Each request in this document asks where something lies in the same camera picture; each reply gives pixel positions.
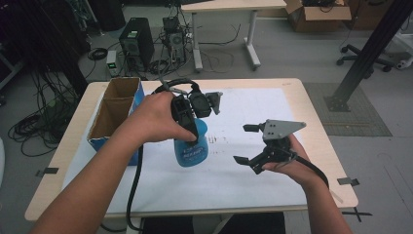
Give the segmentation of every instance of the black pole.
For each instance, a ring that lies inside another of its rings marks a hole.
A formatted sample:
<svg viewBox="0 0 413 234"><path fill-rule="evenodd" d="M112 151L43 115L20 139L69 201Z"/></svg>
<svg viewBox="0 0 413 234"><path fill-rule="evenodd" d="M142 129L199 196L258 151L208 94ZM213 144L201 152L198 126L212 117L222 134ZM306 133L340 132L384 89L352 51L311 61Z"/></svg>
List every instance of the black pole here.
<svg viewBox="0 0 413 234"><path fill-rule="evenodd" d="M364 45L346 77L325 101L330 111L349 111L347 101L413 10L413 0L394 0Z"/></svg>

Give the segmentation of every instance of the electronic equipment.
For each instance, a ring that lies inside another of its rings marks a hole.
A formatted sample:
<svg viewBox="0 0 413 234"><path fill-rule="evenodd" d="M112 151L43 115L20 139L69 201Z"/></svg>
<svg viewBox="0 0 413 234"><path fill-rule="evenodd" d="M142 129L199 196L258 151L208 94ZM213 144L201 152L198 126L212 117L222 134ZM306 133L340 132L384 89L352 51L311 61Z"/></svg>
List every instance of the electronic equipment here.
<svg viewBox="0 0 413 234"><path fill-rule="evenodd" d="M122 67L118 62L118 53L116 51L107 52L106 67L111 77L116 77L121 72Z"/></svg>
<svg viewBox="0 0 413 234"><path fill-rule="evenodd" d="M171 62L185 62L185 33L179 24L178 17L163 18L166 34L165 44L168 47Z"/></svg>
<svg viewBox="0 0 413 234"><path fill-rule="evenodd" d="M244 125L244 131L246 132L258 133L261 131L263 133L262 139L266 146L262 153L251 160L240 156L234 156L234 159L240 165L251 167L257 175L264 171L262 166L267 163L288 164L295 160L312 169L328 187L328 179L325 174L314 164L300 157L290 148L291 145L288 135L304 127L306 127L306 123L303 122L279 120L267 120L265 123L259 125Z"/></svg>
<svg viewBox="0 0 413 234"><path fill-rule="evenodd" d="M147 18L131 18L119 37L129 70L146 71L155 52Z"/></svg>
<svg viewBox="0 0 413 234"><path fill-rule="evenodd" d="M181 84L191 84L192 91L188 94L173 88L173 86ZM162 91L181 93L181 95L174 97L170 104L172 118L184 129L193 133L197 139L198 131L197 126L195 125L194 113L197 118L200 119L208 117L211 110L213 110L215 114L219 114L219 103L221 101L222 93L214 92L203 94L200 90L200 86L188 78L175 79L163 83L162 86L154 91L154 94Z"/></svg>

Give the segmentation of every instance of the white desk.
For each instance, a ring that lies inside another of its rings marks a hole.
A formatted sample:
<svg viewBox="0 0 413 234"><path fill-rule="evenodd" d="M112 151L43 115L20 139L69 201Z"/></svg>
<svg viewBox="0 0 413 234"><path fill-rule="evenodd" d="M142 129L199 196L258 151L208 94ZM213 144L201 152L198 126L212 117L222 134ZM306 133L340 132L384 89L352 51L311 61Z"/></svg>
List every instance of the white desk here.
<svg viewBox="0 0 413 234"><path fill-rule="evenodd" d="M190 4L182 6L182 11L192 14L192 28L193 28L193 54L195 69L201 71L203 63L201 60L201 52L198 36L198 17L205 16L213 23L229 23L229 21L239 21L239 16L244 13L249 13L249 32L244 39L249 56L252 59L253 69L261 65L258 55L252 45L253 34L255 30L255 21L257 11L263 9L279 9L284 8L285 2L283 0L213 0L203 3Z"/></svg>
<svg viewBox="0 0 413 234"><path fill-rule="evenodd" d="M295 120L303 121L307 123L307 127L300 131L300 137L302 138L304 147L312 160L312 162L317 165L328 177L330 182L330 191L333 198L339 208L352 208L357 205L357 196L353 188L348 185L340 185L337 178L346 177L346 174L338 160L338 157L332 148L332 145L322 127L319 117L314 110L310 99L298 79L240 79L240 80L199 80L197 83L200 85L202 90L216 90L216 89L281 89L285 95L288 102L289 108L291 110L292 116ZM94 115L94 110L99 102L99 97L102 92L107 87L106 82L92 83L88 86L68 128L60 142L58 149L52 159L50 168L58 168L58 172L55 175L44 175L42 181L25 213L25 217L28 220L37 220L40 214L52 203L54 198L61 191L64 178L68 171L69 165L72 162L79 145L82 141L82 135L88 126L91 117ZM145 81L142 86L146 89L155 89L160 85L160 82ZM228 98L230 94L224 94L223 99ZM251 139L258 140L261 138L260 134L255 133L242 133L243 135L249 135ZM207 160L216 157L214 155L216 152L211 151ZM241 153L241 155L251 157L250 153ZM231 160L232 154L226 155ZM171 163L174 162L174 158L170 157ZM257 179L261 175L255 175L254 172L244 166L236 165L235 162L231 161L232 165L236 169L243 170L246 175L249 175L251 179ZM207 166L207 161L203 162L200 167ZM259 192L254 188L254 184L250 183L251 191ZM248 199L253 199L254 196L248 195ZM165 194L163 199L168 198L168 193ZM134 213L133 216L154 216L154 215L206 215L206 214L224 214L224 213L247 213L247 212L276 212L276 211L289 211L289 210L305 210L306 205L302 202L299 203L283 203L274 204L272 206L249 206L243 208L237 207L227 207L222 209L200 209L200 210L186 210L186 211L157 211L157 212L146 212L146 213ZM107 217L120 217L124 213L119 214L108 214Z"/></svg>

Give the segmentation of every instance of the chair wheel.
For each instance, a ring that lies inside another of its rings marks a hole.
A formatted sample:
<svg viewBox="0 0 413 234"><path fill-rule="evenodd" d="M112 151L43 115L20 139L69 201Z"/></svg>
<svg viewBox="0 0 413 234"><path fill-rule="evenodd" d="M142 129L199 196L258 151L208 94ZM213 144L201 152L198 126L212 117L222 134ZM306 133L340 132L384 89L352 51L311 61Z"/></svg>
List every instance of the chair wheel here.
<svg viewBox="0 0 413 234"><path fill-rule="evenodd" d="M392 70L392 67L391 67L391 66L384 66L382 70L383 70L384 72L389 72L389 71Z"/></svg>
<svg viewBox="0 0 413 234"><path fill-rule="evenodd" d="M343 61L342 59L338 59L338 60L336 61L336 64L337 64L337 65L343 65L343 64L344 64L344 61Z"/></svg>
<svg viewBox="0 0 413 234"><path fill-rule="evenodd" d="M343 47L343 48L341 48L341 53L346 53L348 50L349 50L349 48Z"/></svg>

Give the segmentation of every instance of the white tabletop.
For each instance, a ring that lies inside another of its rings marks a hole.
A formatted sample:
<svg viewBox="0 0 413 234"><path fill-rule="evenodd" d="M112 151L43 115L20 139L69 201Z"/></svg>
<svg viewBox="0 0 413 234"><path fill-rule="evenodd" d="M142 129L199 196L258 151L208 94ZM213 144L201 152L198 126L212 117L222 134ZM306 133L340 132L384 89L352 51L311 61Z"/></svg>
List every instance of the white tabletop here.
<svg viewBox="0 0 413 234"><path fill-rule="evenodd" d="M346 177L346 174L338 160L338 157L332 148L332 145L326 135L322 124L319 120L319 117L314 110L310 99L302 85L302 83L298 79L230 79L230 80L198 80L197 83L200 85L202 90L227 90L227 89L277 89L280 88L286 98L288 106L291 110L292 118L294 120L299 120L302 122L307 123L307 127L303 130L299 131L300 137L302 137L302 142L306 151L312 160L312 162L317 165L324 173L327 175L329 182L330 182L330 191L335 199L335 202L339 208L351 208L357 205L357 196L350 185L340 185L337 182L337 178ZM52 159L51 164L49 167L51 168L58 168L58 172L55 175L44 175L42 181L29 205L27 211L25 213L25 217L28 220L36 220L40 214L52 203L54 198L58 195L61 191L61 187L64 182L64 178L66 173L69 169L69 165L73 161L73 158L78 151L79 146L82 144L82 136L85 133L88 124L94 115L94 111L96 106L99 102L99 97L101 96L102 92L107 87L107 82L99 82L99 83L92 83L88 86L70 124L66 130L63 139L56 150L55 156ZM156 89L160 85L159 82L143 82L143 87L146 89ZM228 100L230 99L230 93L224 94L223 100L225 98ZM257 105L260 105L262 108L262 104L264 102L255 101ZM227 112L236 114L236 110L230 110ZM206 118L206 121L210 122L213 118L219 118L220 116L211 116ZM262 116L262 121L267 118L266 116ZM243 123L251 123L260 121L261 116L257 119L245 120ZM259 134L254 133L244 133L242 132L243 136L247 134L249 137L253 138L254 140L258 140L260 138ZM172 147L171 142L166 142L168 147ZM217 144L210 144L210 150L208 158L200 165L193 168L193 170L197 170L197 168L201 169L208 165L208 161L213 160L214 157L217 155L214 153L214 147ZM254 155L255 150L252 151L243 151L243 145L237 147L237 150L240 151L231 151L228 153L228 159L231 159L233 154L241 154L240 156L251 157ZM173 156L166 155L166 159L170 160L170 164L174 165L173 167L177 166L176 160ZM244 171L245 176L249 176L251 179L258 179L261 175L255 175L251 169L248 167L243 167L236 165L233 163L232 159L228 161L228 163L234 165L236 170ZM231 179L231 176L222 176L222 179ZM245 184L252 184L246 185L251 186L250 191L254 191L254 183L246 181ZM144 182L139 184L138 192L143 191L140 190L140 186L144 185ZM212 189L220 189L218 186L212 186ZM168 192L165 191L163 193L164 198L168 198ZM305 205L293 205L293 204L285 204L283 205L274 205L269 207L261 207L261 208L251 208L252 211L287 211L287 210L303 210L306 209ZM237 209L225 209L226 212L236 212ZM202 210L197 213L197 211L192 211L193 214L208 214L216 213L216 210Z"/></svg>

